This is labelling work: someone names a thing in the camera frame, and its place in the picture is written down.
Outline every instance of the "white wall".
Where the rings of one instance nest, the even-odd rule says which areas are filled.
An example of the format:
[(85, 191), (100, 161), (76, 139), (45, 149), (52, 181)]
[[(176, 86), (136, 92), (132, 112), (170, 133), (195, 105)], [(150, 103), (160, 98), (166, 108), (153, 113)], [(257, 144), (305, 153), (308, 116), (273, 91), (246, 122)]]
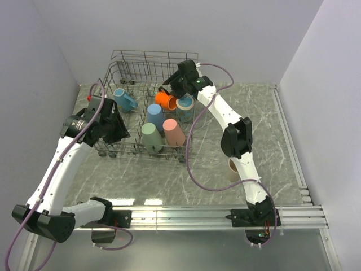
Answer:
[(360, 270), (361, 1), (325, 0), (280, 83), (312, 198), (344, 270)]
[(198, 52), (238, 82), (279, 83), (322, 0), (34, 2), (78, 83), (102, 78), (114, 49)]
[[(3, 261), (19, 226), (11, 217), (12, 209), (27, 202), (45, 174), (63, 121), (72, 113), (78, 86), (32, 1), (2, 1), (0, 37), (0, 259)], [(19, 259), (16, 253), (24, 237), (26, 234), (17, 243), (12, 262)]]

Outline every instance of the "blue cup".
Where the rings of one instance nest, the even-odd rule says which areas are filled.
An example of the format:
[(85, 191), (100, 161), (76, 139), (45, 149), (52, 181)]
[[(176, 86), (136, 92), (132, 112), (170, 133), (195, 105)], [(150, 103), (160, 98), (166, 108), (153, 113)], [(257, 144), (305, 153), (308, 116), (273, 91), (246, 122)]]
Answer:
[(119, 110), (129, 112), (136, 109), (138, 103), (134, 100), (124, 89), (116, 89), (114, 91), (114, 100), (118, 105)]
[(194, 99), (189, 94), (186, 94), (181, 99), (177, 99), (175, 114), (180, 122), (188, 123), (193, 120), (194, 105)]
[(156, 103), (151, 104), (148, 106), (147, 111), (147, 122), (153, 123), (156, 126), (158, 132), (163, 131), (164, 116), (160, 105)]

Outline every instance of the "metal wire rack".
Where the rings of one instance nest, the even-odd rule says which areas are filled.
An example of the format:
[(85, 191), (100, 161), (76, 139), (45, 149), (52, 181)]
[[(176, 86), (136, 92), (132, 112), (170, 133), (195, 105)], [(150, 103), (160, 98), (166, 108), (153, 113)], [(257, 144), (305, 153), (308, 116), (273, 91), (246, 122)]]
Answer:
[[(163, 157), (165, 159), (177, 158), (184, 163), (185, 144), (183, 146), (168, 146), (164, 139), (162, 151), (151, 153), (142, 144), (142, 126), (146, 123), (147, 108), (153, 103), (158, 87), (170, 77), (177, 69), (177, 64), (183, 60), (192, 59), (198, 62), (198, 53), (166, 52), (166, 51), (130, 51), (114, 50), (111, 62), (101, 83), (105, 87), (107, 96), (113, 98), (117, 88), (125, 89), (130, 96), (138, 102), (138, 107), (128, 113), (121, 113), (130, 138), (121, 142), (107, 145), (99, 141), (95, 148), (100, 156), (109, 155), (115, 158), (118, 154), (149, 155), (150, 157)], [(166, 119), (177, 119), (175, 111), (164, 111)], [(180, 128), (186, 137), (189, 135), (191, 122), (181, 123)]]

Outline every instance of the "orange mug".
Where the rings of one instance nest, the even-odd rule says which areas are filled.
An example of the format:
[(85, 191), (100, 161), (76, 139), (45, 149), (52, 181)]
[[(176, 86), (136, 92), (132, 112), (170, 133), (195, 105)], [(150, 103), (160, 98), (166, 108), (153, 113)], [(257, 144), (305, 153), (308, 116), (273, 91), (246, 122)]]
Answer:
[(155, 102), (159, 104), (163, 109), (175, 110), (177, 107), (177, 99), (165, 90), (162, 86), (158, 88)]

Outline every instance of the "cup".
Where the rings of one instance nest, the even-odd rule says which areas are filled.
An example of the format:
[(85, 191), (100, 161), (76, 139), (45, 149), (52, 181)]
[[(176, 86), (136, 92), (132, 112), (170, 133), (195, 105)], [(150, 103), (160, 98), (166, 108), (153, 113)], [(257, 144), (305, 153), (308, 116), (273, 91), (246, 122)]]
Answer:
[(150, 153), (157, 153), (163, 148), (163, 140), (153, 123), (142, 126), (142, 142)]
[(194, 99), (189, 94), (184, 95), (181, 99), (177, 99), (177, 109), (175, 114), (180, 122), (188, 123), (193, 120), (194, 116)]
[(138, 103), (124, 89), (116, 89), (114, 91), (114, 100), (122, 112), (129, 112), (136, 109)]
[(159, 90), (155, 99), (156, 103), (159, 104), (163, 109), (175, 110), (177, 107), (177, 99), (175, 96), (170, 95), (168, 92)]
[(169, 146), (183, 146), (186, 136), (174, 119), (167, 119), (163, 123), (165, 138)]
[(147, 122), (153, 123), (159, 132), (163, 131), (164, 116), (159, 104), (153, 103), (147, 109)]
[(239, 176), (238, 170), (236, 168), (236, 165), (235, 165), (235, 163), (233, 163), (231, 158), (229, 158), (229, 160), (228, 160), (228, 171), (227, 171), (226, 177), (231, 182), (236, 182), (241, 179), (241, 177)]

